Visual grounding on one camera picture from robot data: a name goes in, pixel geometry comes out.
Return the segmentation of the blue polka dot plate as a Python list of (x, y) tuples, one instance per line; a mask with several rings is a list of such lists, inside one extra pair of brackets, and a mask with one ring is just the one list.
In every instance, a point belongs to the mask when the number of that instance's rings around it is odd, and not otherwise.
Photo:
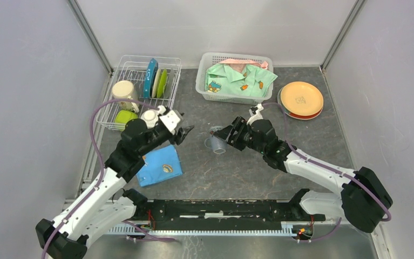
[(155, 58), (152, 58), (148, 64), (145, 74), (143, 98), (149, 99), (152, 97), (153, 84), (159, 69), (159, 63)]

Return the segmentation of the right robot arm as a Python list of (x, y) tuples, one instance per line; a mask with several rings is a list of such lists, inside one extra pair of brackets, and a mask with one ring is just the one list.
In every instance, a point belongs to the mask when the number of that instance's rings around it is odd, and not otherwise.
[(304, 220), (310, 214), (332, 215), (346, 219), (365, 233), (372, 233), (380, 222), (392, 219), (393, 204), (376, 173), (367, 167), (359, 170), (332, 165), (279, 139), (267, 119), (248, 123), (237, 117), (231, 125), (214, 131), (213, 136), (242, 151), (252, 149), (273, 168), (308, 179), (328, 193), (303, 191), (289, 206), (291, 216)]

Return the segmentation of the green interior mug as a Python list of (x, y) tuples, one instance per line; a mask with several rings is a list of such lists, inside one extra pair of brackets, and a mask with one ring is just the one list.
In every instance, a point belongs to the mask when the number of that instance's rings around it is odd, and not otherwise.
[[(134, 84), (128, 80), (121, 80), (112, 86), (112, 95), (114, 99), (131, 99), (138, 100), (139, 95)], [(119, 106), (122, 110), (139, 113), (140, 108), (138, 103), (120, 101)]]

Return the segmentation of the orange plate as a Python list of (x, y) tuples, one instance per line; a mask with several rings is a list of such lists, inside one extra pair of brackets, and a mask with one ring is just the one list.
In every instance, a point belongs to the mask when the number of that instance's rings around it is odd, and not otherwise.
[(294, 81), (285, 85), (281, 99), (287, 110), (299, 115), (311, 115), (324, 107), (321, 91), (303, 81)]

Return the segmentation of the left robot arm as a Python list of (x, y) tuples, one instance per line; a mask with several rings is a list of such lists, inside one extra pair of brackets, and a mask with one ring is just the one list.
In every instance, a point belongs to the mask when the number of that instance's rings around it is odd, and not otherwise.
[(144, 155), (164, 142), (179, 145), (184, 141), (194, 126), (181, 127), (181, 122), (176, 115), (163, 115), (152, 128), (142, 119), (128, 122), (93, 183), (53, 220), (41, 219), (37, 223), (41, 257), (83, 258), (95, 241), (115, 225), (131, 217), (143, 219), (147, 204), (132, 200), (135, 191), (127, 191), (114, 206), (102, 206), (144, 167)]

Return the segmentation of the lime green bowl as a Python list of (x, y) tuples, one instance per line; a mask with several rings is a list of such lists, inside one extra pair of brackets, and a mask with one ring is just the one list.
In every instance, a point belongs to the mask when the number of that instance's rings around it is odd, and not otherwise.
[(114, 119), (114, 123), (116, 124), (118, 130), (123, 131), (125, 129), (126, 124), (129, 121), (132, 121), (138, 118), (139, 118), (138, 115), (132, 111), (121, 110), (117, 113)]

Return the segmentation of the red plate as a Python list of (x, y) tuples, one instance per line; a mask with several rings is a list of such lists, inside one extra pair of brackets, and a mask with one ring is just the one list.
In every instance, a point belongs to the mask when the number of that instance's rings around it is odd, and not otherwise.
[(314, 114), (311, 114), (311, 115), (299, 115), (299, 114), (295, 114), (295, 113), (289, 112), (289, 113), (288, 113), (288, 115), (289, 115), (291, 118), (294, 118), (294, 119), (299, 119), (299, 120), (310, 120), (310, 119), (313, 119), (313, 118), (318, 117), (318, 116), (321, 114), (321, 112), (322, 112), (322, 111), (323, 111), (323, 110), (322, 110), (322, 109), (320, 109), (318, 112), (316, 112), (316, 113), (314, 113)]

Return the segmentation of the lime green plate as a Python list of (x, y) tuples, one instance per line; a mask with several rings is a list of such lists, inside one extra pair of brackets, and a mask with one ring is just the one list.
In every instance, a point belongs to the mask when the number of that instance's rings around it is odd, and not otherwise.
[(158, 88), (157, 88), (157, 98), (162, 98), (165, 94), (166, 84), (167, 84), (167, 78), (168, 78), (168, 71), (167, 69), (164, 69), (161, 73)]

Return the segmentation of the white round bowl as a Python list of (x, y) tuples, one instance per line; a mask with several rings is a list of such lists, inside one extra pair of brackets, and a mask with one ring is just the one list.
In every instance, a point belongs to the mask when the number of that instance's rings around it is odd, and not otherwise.
[(147, 128), (153, 128), (159, 120), (159, 113), (157, 110), (147, 110), (142, 113), (140, 119), (145, 122)]

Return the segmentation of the cream plate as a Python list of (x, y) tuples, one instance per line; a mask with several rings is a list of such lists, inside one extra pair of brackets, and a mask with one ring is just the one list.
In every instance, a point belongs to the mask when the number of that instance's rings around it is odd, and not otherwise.
[(161, 75), (161, 69), (157, 69), (157, 72), (154, 75), (151, 98), (156, 98), (157, 97), (157, 90), (158, 90), (158, 86), (159, 86), (160, 75)]

